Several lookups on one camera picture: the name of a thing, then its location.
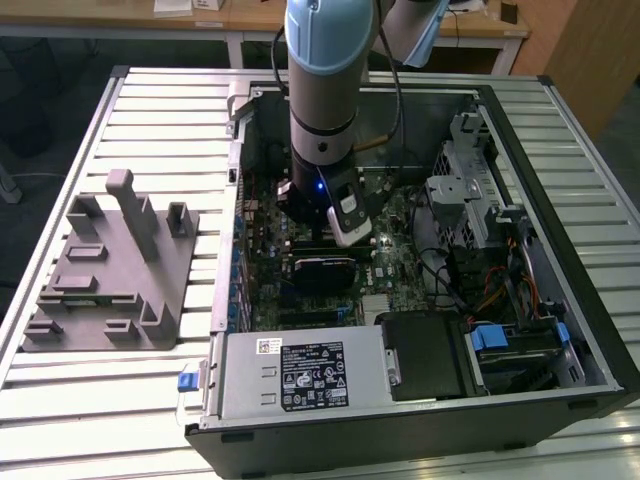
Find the black cable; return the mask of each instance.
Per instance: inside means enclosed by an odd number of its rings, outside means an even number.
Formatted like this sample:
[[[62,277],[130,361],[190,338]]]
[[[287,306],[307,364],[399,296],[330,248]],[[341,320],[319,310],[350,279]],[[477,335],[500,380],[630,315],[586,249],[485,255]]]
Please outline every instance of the black cable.
[[[437,272],[433,268],[423,262],[422,259],[420,259],[420,263],[422,264],[422,268],[424,268],[429,273],[429,275],[433,276],[436,279],[436,282],[440,282],[442,284],[442,286],[451,297],[451,300],[453,300],[456,306],[460,309],[461,313],[474,313],[473,309],[469,307],[469,305],[467,305],[464,300],[462,300],[458,292],[456,292],[456,290],[449,284],[449,282],[446,282],[440,275],[437,274]]]
[[[458,48],[460,47],[460,29],[458,28],[458,14],[456,13],[455,10],[452,10],[451,7],[447,7],[447,10],[453,13],[453,16],[456,19],[456,48]]]
[[[440,272],[442,270],[444,270],[445,268],[447,268],[447,266],[446,265],[442,265],[440,268],[438,268],[438,270],[436,270],[435,292],[434,293],[428,293],[427,294],[428,296],[432,296],[433,295],[433,296],[435,296],[437,298],[437,297],[439,297],[441,295],[444,295],[444,294],[440,293],[439,286],[440,286],[440,279],[442,278],[442,277],[440,277]]]
[[[0,288],[8,288],[10,290],[16,290],[18,288],[18,284],[15,282],[7,282],[5,280],[0,280]]]
[[[393,54],[391,53],[391,47],[389,47],[389,41],[387,40],[387,35],[382,26],[382,6],[380,4],[380,0],[376,0],[376,4],[378,6],[378,16],[380,19],[380,40],[382,41],[382,46],[384,47],[384,53],[387,56],[387,60],[389,61],[389,68],[391,69],[391,76],[393,77],[393,83],[396,88],[396,118],[393,122],[393,126],[388,133],[389,139],[391,139],[398,129],[400,130],[400,165],[398,166],[398,170],[396,172],[396,181],[389,191],[389,196],[391,196],[391,192],[398,186],[400,182],[400,178],[402,176],[402,169],[404,168],[404,155],[405,149],[407,146],[407,132],[405,129],[405,111],[404,111],[404,100],[402,98],[402,86],[400,85],[400,78],[398,77],[398,70],[396,68],[396,64],[393,60]]]
[[[413,210],[411,211],[411,219],[409,220],[409,234],[411,235],[411,239],[413,239],[413,230],[416,223],[416,211],[418,210],[418,206],[420,204],[420,197],[422,193],[427,193],[426,187],[423,185],[422,188],[418,191],[418,196],[416,197],[416,202],[413,204]]]
[[[289,96],[289,87],[287,87],[280,78],[280,72],[278,72],[278,67],[276,66],[276,46],[280,41],[280,37],[284,34],[284,25],[280,27],[276,36],[273,37],[273,42],[271,42],[271,68],[273,69],[273,76],[276,77],[276,83],[278,84],[278,88],[285,97]]]

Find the warning label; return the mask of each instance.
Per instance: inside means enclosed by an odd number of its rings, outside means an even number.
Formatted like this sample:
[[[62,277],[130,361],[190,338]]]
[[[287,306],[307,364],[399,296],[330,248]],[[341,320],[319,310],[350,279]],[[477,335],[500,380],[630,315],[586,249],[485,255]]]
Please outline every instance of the warning label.
[[[342,342],[283,345],[280,353],[286,412],[349,405]]]

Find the silver bracket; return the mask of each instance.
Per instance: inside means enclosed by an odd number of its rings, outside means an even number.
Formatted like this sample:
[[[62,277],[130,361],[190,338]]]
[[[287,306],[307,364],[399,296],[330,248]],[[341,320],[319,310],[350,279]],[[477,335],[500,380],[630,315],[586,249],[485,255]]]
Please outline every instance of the silver bracket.
[[[253,111],[251,100],[262,95],[258,88],[251,89],[250,82],[246,80],[234,80],[229,84],[227,94],[227,113],[229,120],[237,122],[247,113]]]
[[[395,387],[402,383],[402,376],[400,375],[400,367],[398,362],[398,356],[393,349],[386,349],[384,360],[387,365],[387,376],[389,377],[389,385]]]
[[[527,216],[527,211],[520,205],[508,205],[496,213],[496,223],[517,223]]]
[[[465,204],[482,198],[474,182],[453,175],[435,175],[427,179],[427,192],[433,214],[443,227],[455,228],[464,214]]]

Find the aluminum table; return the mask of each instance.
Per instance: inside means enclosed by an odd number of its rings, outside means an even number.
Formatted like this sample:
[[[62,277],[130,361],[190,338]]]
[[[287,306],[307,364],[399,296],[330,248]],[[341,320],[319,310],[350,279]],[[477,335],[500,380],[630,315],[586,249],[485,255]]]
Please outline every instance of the aluminum table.
[[[177,374],[209,347],[217,222],[227,157],[228,97],[266,71],[115,69],[0,328],[0,477],[215,479],[183,436],[197,392],[176,414]],[[390,82],[371,73],[372,82]],[[640,361],[640,215],[556,89],[537,78],[404,74],[404,84],[489,83],[631,355]],[[53,270],[78,193],[115,206],[104,181],[129,168],[156,209],[184,201],[201,215],[180,342],[167,352],[20,353],[22,331]],[[513,182],[503,171],[505,183]],[[584,421],[535,447],[398,462],[287,478],[637,478],[640,403]]]

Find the wire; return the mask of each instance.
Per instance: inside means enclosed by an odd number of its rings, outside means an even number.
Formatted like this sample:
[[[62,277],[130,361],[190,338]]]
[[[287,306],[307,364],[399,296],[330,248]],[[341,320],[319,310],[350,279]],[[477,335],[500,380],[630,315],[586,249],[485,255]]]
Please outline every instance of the wire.
[[[531,294],[531,313],[533,313],[535,318],[538,318],[538,288],[531,277],[523,275],[522,279],[529,286],[529,292]]]
[[[46,172],[37,172],[37,173],[18,173],[16,175],[11,175],[13,178],[18,177],[56,177],[56,178],[67,178],[66,175],[61,173],[46,173]]]
[[[416,211],[418,210],[418,205],[420,204],[420,197],[422,196],[423,192],[426,195],[427,188],[424,185],[418,191],[418,195],[416,196],[416,202],[414,203],[413,210],[411,211],[411,219],[409,220],[409,233],[411,234],[412,238],[413,238],[414,225],[416,223]]]
[[[8,288],[10,290],[16,290],[18,284],[16,282],[8,282],[6,280],[0,280],[0,288]]]
[[[376,5],[378,7],[378,18],[380,20],[380,40],[382,41],[382,46],[384,47],[384,53],[387,56],[389,61],[389,68],[391,69],[391,76],[393,77],[393,83],[396,89],[396,116],[393,122],[393,126],[389,133],[385,135],[381,135],[380,137],[374,138],[365,143],[361,143],[359,145],[354,145],[354,152],[362,152],[365,150],[369,150],[374,147],[378,147],[387,143],[393,136],[396,134],[398,130],[400,130],[400,165],[398,166],[398,171],[396,172],[396,182],[394,188],[397,186],[398,181],[400,180],[402,169],[404,168],[404,154],[407,143],[407,136],[405,131],[405,115],[404,115],[404,100],[402,98],[402,86],[400,85],[400,79],[398,77],[398,70],[396,68],[396,64],[393,60],[393,54],[391,53],[391,47],[389,47],[389,41],[387,40],[387,35],[382,26],[382,6],[380,4],[380,0],[376,0]],[[387,193],[388,196],[391,195],[391,191],[393,188]]]
[[[498,290],[493,292],[489,298],[485,298],[484,300],[482,300],[482,303],[480,304],[479,307],[475,309],[475,312],[479,313],[485,308],[487,308],[488,306],[490,306],[491,304],[493,304],[493,302],[495,302],[498,298],[500,298],[500,296],[502,296],[504,291],[505,291],[505,287],[502,286]]]
[[[453,16],[456,19],[456,48],[459,48],[460,47],[460,28],[458,27],[458,14],[451,7],[447,7],[447,10],[453,13]]]
[[[492,267],[489,269],[489,271],[487,272],[487,276],[484,279],[484,294],[486,295],[487,293],[489,293],[489,281],[491,280],[491,275],[495,272],[499,272],[501,270],[505,270],[506,267]]]
[[[278,84],[278,88],[282,92],[282,95],[285,97],[289,96],[289,87],[287,87],[280,78],[280,72],[278,72],[278,67],[276,66],[276,46],[280,41],[280,37],[284,34],[284,25],[280,27],[276,36],[273,37],[273,41],[271,42],[271,68],[273,69],[273,76],[276,77],[276,83]]]
[[[467,305],[465,301],[462,300],[458,292],[456,292],[456,290],[448,282],[446,282],[440,275],[438,275],[433,268],[431,268],[429,265],[423,262],[422,259],[419,259],[419,261],[420,261],[420,264],[422,265],[422,268],[424,268],[429,273],[429,275],[433,276],[436,279],[436,282],[440,282],[442,284],[442,286],[445,288],[445,290],[451,297],[451,300],[453,300],[453,302],[461,311],[463,312],[471,311],[471,309],[469,308],[469,305]]]
[[[436,270],[436,275],[437,275],[437,276],[436,276],[436,293],[434,294],[436,297],[437,297],[438,295],[440,295],[440,292],[439,292],[440,282],[438,281],[438,280],[440,279],[440,272],[441,272],[442,270],[444,270],[445,268],[447,268],[447,265],[446,265],[446,264],[445,264],[445,265],[442,265],[438,270]]]

